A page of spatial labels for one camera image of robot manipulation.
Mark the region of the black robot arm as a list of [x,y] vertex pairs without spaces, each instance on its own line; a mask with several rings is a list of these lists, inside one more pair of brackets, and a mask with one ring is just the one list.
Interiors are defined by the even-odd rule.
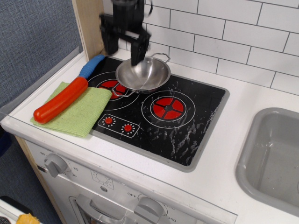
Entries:
[[119,39],[131,43],[131,65],[143,61],[149,47],[151,34],[142,26],[145,1],[113,0],[113,14],[101,14],[101,36],[109,55],[119,49]]

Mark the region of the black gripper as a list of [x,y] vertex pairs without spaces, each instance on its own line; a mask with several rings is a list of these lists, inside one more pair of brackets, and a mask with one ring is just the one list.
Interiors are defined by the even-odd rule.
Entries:
[[151,35],[142,26],[145,12],[143,0],[113,0],[113,14],[101,14],[101,35],[108,55],[119,49],[119,38],[131,42],[131,65],[143,61]]

